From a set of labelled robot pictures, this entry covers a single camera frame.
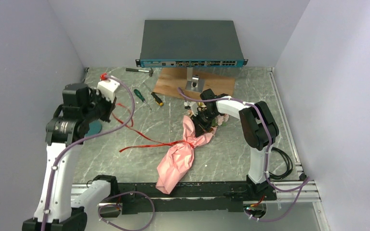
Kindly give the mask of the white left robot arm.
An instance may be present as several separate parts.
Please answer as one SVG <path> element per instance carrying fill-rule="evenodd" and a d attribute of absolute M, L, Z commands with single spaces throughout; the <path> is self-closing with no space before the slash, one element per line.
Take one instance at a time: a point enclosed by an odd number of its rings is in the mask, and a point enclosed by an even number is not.
<path fill-rule="evenodd" d="M 95 88 L 84 83 L 66 85 L 63 102 L 46 125 L 47 166 L 42 193 L 34 216 L 25 220 L 24 231 L 82 231 L 86 228 L 87 209 L 104 199 L 119 196 L 117 180 L 100 176 L 94 185 L 71 200 L 73 174 L 90 124 L 110 121 L 115 109 L 119 83 L 103 80 Z"/>

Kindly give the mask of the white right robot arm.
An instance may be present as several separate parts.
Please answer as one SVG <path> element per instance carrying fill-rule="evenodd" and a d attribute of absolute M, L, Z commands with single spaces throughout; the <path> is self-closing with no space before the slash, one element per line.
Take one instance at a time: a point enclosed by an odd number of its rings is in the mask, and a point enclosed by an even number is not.
<path fill-rule="evenodd" d="M 269 156 L 273 143 L 279 135 L 279 128 L 268 105 L 263 101 L 247 103 L 227 94 L 216 95 L 211 89 L 203 91 L 200 98 L 205 107 L 192 108 L 195 113 L 191 116 L 195 136 L 208 133 L 213 121 L 219 115 L 229 115 L 239 119 L 244 139 L 251 153 L 246 193 L 252 200 L 259 199 L 269 187 L 267 182 Z"/>

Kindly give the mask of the pink flower bouquet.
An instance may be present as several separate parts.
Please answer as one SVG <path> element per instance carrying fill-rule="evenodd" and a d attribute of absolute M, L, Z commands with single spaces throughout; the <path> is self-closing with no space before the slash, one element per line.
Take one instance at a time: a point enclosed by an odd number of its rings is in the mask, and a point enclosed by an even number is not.
<path fill-rule="evenodd" d="M 195 148 L 208 144 L 214 137 L 216 130 L 229 120 L 229 115 L 218 115 L 214 119 L 214 126 L 210 130 L 196 137 L 196 128 L 191 120 L 192 112 L 183 116 L 182 140 L 170 147 L 157 166 L 159 174 L 156 188 L 164 194 L 170 194 L 177 183 L 190 170 L 195 158 Z"/>

